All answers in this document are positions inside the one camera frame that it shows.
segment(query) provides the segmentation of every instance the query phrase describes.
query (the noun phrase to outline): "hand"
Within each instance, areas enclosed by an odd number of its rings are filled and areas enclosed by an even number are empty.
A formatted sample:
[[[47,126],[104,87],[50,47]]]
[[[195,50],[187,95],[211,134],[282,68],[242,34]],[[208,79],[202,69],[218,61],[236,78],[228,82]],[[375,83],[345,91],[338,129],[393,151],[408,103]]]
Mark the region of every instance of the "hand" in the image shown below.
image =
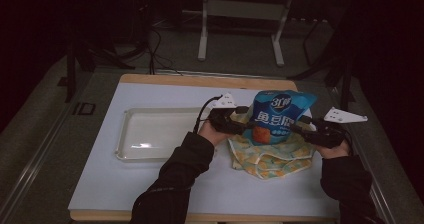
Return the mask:
[[[233,136],[232,134],[216,131],[208,120],[203,123],[202,127],[199,130],[199,135],[208,139],[214,146],[217,146],[223,140]]]
[[[344,140],[340,145],[335,146],[331,149],[318,145],[314,146],[324,159],[349,156],[350,152],[350,147],[347,144],[346,140]]]

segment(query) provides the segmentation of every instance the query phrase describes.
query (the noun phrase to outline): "blue snack bag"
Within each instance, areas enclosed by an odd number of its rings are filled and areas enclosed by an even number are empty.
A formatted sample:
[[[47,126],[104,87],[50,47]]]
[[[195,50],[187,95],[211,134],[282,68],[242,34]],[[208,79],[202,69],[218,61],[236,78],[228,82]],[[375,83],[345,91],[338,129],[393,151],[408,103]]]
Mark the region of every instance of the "blue snack bag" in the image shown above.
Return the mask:
[[[256,126],[247,135],[254,145],[273,145],[289,137],[290,125],[295,123],[316,101],[308,93],[286,91],[260,91],[253,101],[249,121]]]

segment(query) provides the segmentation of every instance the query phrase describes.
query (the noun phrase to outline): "logo on bag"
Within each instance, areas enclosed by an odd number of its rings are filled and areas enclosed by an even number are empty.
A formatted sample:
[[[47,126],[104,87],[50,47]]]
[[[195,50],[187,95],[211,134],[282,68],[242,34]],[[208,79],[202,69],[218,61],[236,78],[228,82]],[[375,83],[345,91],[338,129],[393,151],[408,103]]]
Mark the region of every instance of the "logo on bag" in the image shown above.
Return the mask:
[[[280,94],[271,100],[271,107],[275,112],[282,112],[291,104],[291,96],[287,94]]]

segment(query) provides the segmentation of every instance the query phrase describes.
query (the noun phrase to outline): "white tray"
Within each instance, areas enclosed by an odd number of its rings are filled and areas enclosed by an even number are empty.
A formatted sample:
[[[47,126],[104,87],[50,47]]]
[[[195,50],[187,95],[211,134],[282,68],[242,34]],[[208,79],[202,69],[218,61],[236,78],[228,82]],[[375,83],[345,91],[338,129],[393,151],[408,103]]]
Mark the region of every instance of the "white tray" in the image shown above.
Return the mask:
[[[116,157],[125,162],[164,161],[193,131],[201,108],[133,108],[125,112]],[[205,108],[202,118],[210,109]]]

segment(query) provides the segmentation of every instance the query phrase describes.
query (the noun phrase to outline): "black sleeve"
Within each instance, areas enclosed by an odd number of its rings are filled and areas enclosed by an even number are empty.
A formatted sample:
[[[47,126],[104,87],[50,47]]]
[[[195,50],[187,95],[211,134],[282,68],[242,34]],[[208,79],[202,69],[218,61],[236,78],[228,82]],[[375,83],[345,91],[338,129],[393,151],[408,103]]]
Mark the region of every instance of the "black sleeve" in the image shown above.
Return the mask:
[[[371,184],[358,156],[323,159],[321,186],[339,201],[341,224],[383,223],[370,197]]]
[[[190,188],[209,169],[213,154],[212,143],[187,133],[160,169],[158,179],[134,202],[130,224],[185,223]]]

